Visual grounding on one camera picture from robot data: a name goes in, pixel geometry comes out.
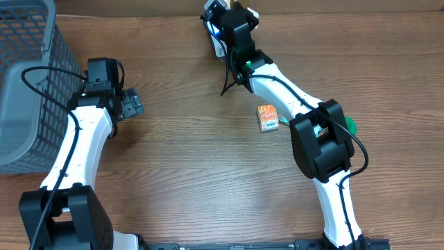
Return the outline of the orange snack packet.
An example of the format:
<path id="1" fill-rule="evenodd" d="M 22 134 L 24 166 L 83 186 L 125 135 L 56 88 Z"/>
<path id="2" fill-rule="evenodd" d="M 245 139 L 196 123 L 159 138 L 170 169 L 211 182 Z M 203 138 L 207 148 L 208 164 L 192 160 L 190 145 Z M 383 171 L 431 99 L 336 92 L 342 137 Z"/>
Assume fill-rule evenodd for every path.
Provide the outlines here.
<path id="1" fill-rule="evenodd" d="M 278 129 L 279 119 L 277 110 L 271 104 L 258 106 L 257 116 L 261 132 L 269 132 Z"/>

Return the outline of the teal wipes packet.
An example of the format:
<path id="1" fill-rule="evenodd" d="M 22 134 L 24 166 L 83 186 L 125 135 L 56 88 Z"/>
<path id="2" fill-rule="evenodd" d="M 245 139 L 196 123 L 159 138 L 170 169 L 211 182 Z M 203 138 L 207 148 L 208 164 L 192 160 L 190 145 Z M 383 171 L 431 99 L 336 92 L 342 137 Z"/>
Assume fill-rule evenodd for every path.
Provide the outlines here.
<path id="1" fill-rule="evenodd" d="M 279 118 L 279 121 L 283 124 L 286 124 L 287 126 L 289 125 L 289 121 L 283 116 L 281 116 L 281 118 Z"/>

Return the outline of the green lid glass jar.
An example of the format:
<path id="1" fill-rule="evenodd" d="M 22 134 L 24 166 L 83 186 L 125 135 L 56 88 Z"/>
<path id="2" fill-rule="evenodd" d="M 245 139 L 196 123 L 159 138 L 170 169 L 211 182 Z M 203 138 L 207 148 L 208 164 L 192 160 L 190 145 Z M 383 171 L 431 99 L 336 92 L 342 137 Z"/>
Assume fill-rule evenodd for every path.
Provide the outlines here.
<path id="1" fill-rule="evenodd" d="M 356 125 L 355 121 L 350 117 L 345 117 L 345 122 L 346 122 L 347 128 L 351 132 L 351 134 L 356 135 L 357 125 Z"/>

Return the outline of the white brown snack wrapper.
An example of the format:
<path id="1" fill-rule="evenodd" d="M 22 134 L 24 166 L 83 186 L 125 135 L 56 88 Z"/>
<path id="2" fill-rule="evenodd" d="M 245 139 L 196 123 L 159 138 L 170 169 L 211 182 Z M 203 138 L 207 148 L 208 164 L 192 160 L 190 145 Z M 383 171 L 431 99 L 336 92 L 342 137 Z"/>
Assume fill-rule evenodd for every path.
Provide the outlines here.
<path id="1" fill-rule="evenodd" d="M 228 8 L 233 7 L 235 2 L 239 2 L 244 8 L 250 11 L 256 18 L 259 18 L 259 13 L 250 7 L 251 0 L 225 0 L 225 2 L 227 3 Z"/>

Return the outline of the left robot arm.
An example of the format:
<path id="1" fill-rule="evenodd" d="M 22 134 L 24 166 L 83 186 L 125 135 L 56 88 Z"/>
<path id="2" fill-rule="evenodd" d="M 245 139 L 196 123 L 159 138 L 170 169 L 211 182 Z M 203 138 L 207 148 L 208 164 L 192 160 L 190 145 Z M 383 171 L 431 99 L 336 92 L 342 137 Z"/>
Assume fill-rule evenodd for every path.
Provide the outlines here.
<path id="1" fill-rule="evenodd" d="M 57 158 L 36 191 L 24 192 L 19 212 L 31 249 L 147 249 L 143 237 L 120 233 L 95 191 L 99 160 L 118 123 L 142 114 L 139 95 L 124 89 L 125 71 L 114 58 L 90 58 L 82 85 L 66 104 L 32 90 L 67 113 Z"/>

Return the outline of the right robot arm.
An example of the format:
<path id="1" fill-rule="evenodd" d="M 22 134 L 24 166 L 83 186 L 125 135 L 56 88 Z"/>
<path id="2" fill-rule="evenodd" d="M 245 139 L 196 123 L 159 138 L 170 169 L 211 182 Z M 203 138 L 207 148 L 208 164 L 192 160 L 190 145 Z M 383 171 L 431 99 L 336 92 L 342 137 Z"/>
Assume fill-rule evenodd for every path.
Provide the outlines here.
<path id="1" fill-rule="evenodd" d="M 212 36 L 226 76 L 267 100 L 288 121 L 293 157 L 314 182 L 324 216 L 326 249 L 366 249 L 350 194 L 351 158 L 358 139 L 348 130 L 343 110 L 331 99 L 321 101 L 292 83 L 262 50 L 251 33 L 259 18 L 239 2 L 208 0 L 200 17 Z"/>

